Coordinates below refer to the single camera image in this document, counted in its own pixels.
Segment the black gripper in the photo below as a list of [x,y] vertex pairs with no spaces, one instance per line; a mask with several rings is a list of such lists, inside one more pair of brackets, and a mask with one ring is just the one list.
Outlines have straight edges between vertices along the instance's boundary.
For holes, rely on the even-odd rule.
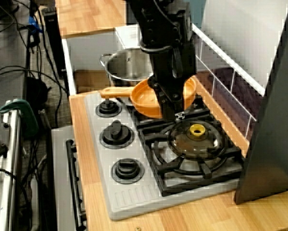
[[[193,42],[172,48],[150,56],[156,83],[165,95],[159,97],[163,120],[185,118],[182,96],[185,82],[197,73],[196,53]],[[173,96],[173,111],[166,96]]]

